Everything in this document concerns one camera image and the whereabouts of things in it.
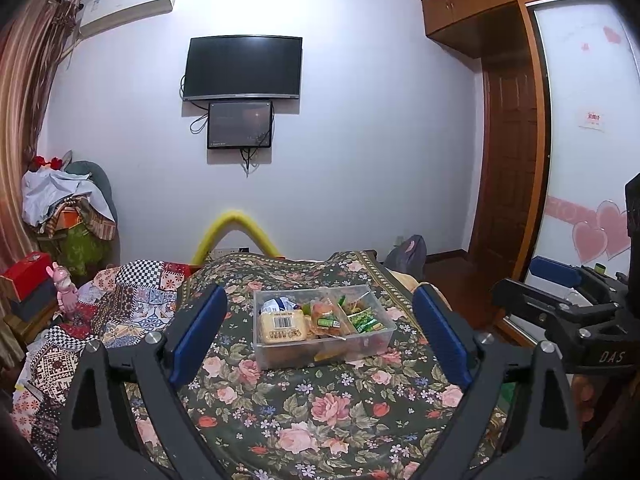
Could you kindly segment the striped brown curtain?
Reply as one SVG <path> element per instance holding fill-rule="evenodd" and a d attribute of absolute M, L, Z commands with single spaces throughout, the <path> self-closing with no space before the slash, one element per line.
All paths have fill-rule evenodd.
<path fill-rule="evenodd" d="M 53 78 L 80 0 L 28 0 L 1 31 L 1 269 L 35 250 L 21 180 L 36 156 Z"/>

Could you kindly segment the black wall television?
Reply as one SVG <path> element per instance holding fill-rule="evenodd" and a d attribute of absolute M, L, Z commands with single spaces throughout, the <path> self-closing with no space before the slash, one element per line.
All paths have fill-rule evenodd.
<path fill-rule="evenodd" d="M 186 56 L 183 99 L 297 99 L 302 61 L 300 37 L 193 38 Z"/>

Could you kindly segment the green pea snack packet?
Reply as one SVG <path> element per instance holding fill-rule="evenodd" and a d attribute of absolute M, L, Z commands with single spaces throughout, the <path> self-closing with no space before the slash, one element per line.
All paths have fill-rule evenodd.
<path fill-rule="evenodd" d="M 373 308 L 367 303 L 368 295 L 342 305 L 346 318 L 358 334 L 378 332 L 384 328 L 382 321 L 374 314 Z"/>

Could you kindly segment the pink doll toy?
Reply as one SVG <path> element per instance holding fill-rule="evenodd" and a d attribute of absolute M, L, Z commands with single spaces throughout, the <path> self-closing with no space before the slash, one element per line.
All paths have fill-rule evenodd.
<path fill-rule="evenodd" d="M 61 312 L 72 316 L 78 305 L 78 289 L 72 281 L 70 271 L 55 261 L 46 267 L 46 271 L 54 284 Z"/>

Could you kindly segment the yellow foam bed guard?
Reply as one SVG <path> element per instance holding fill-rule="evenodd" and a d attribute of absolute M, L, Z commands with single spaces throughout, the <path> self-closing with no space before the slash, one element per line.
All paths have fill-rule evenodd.
<path fill-rule="evenodd" d="M 230 249 L 231 242 L 247 242 L 250 248 L 269 258 L 282 258 L 283 254 L 267 233 L 248 214 L 240 210 L 227 210 L 218 216 L 205 230 L 196 246 L 191 263 L 201 266 L 207 257 L 218 248 Z"/>

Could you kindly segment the white sliding wardrobe door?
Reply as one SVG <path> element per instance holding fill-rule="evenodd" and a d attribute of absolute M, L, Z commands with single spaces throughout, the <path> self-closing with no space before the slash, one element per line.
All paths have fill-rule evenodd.
<path fill-rule="evenodd" d="M 626 272 L 639 171 L 639 43 L 608 0 L 528 5 L 547 70 L 549 171 L 536 255 Z"/>

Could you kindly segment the orange fried snack bag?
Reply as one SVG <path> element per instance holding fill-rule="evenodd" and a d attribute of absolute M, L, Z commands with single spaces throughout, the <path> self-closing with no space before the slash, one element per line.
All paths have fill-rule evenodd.
<path fill-rule="evenodd" d="M 334 304 L 329 299 L 312 302 L 309 312 L 309 330 L 315 337 L 341 336 L 342 323 L 335 313 Z"/>

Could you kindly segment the pile of clothes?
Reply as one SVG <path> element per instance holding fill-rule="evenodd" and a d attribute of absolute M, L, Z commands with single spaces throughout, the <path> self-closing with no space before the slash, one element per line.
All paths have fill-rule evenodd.
<path fill-rule="evenodd" d="M 88 282 L 110 263 L 117 237 L 117 209 L 106 172 L 71 152 L 37 155 L 21 180 L 22 219 L 39 248 Z"/>

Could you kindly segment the red box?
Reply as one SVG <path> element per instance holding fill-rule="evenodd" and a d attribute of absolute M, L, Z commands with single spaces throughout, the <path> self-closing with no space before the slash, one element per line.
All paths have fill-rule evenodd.
<path fill-rule="evenodd" d="M 1 274 L 1 293 L 6 299 L 21 302 L 49 278 L 52 263 L 46 252 L 31 252 Z"/>

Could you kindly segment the clear plastic storage box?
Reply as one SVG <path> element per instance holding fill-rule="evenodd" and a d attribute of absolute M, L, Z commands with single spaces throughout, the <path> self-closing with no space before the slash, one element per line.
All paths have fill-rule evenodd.
<path fill-rule="evenodd" d="M 395 330 L 367 285 L 254 293 L 253 347 L 261 370 L 376 356 Z"/>

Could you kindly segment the green floral bedspread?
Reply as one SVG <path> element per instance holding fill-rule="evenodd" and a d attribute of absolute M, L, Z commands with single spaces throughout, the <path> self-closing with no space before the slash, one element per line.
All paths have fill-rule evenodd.
<path fill-rule="evenodd" d="M 235 479 L 407 479 L 462 399 L 410 311 L 410 294 L 364 252 L 324 261 L 228 255 L 190 278 L 176 264 L 137 260 L 116 275 L 134 307 L 162 292 L 183 307 L 209 284 L 229 307 L 192 382 L 178 394 L 191 422 Z M 260 370 L 253 347 L 256 292 L 366 285 L 396 325 L 388 347 L 344 363 Z"/>

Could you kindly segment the white blue snack bag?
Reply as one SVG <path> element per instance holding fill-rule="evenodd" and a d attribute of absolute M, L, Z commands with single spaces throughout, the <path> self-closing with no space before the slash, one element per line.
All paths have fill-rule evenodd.
<path fill-rule="evenodd" d="M 288 312 L 297 309 L 297 304 L 286 297 L 276 297 L 266 300 L 260 307 L 261 314 Z"/>

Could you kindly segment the pale bread block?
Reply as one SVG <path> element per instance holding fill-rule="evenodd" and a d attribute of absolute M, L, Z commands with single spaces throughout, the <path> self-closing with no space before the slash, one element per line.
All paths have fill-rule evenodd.
<path fill-rule="evenodd" d="M 301 310 L 259 315 L 259 340 L 262 344 L 292 344 L 306 340 L 307 335 L 307 322 Z"/>

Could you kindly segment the brown wooden door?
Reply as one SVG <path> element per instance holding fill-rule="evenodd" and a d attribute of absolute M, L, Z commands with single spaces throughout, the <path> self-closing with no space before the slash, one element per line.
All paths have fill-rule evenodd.
<path fill-rule="evenodd" d="M 538 101 L 525 52 L 482 59 L 480 192 L 469 255 L 481 278 L 519 280 L 538 226 Z"/>

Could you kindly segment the patchwork checkered quilt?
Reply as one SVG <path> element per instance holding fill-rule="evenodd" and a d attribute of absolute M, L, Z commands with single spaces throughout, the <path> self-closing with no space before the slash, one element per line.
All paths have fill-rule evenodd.
<path fill-rule="evenodd" d="M 27 346 L 10 416 L 51 470 L 58 459 L 58 426 L 82 350 L 137 344 L 161 332 L 178 308 L 178 290 L 192 273 L 187 264 L 136 260 L 100 271 L 78 289 L 76 310 L 57 314 Z"/>

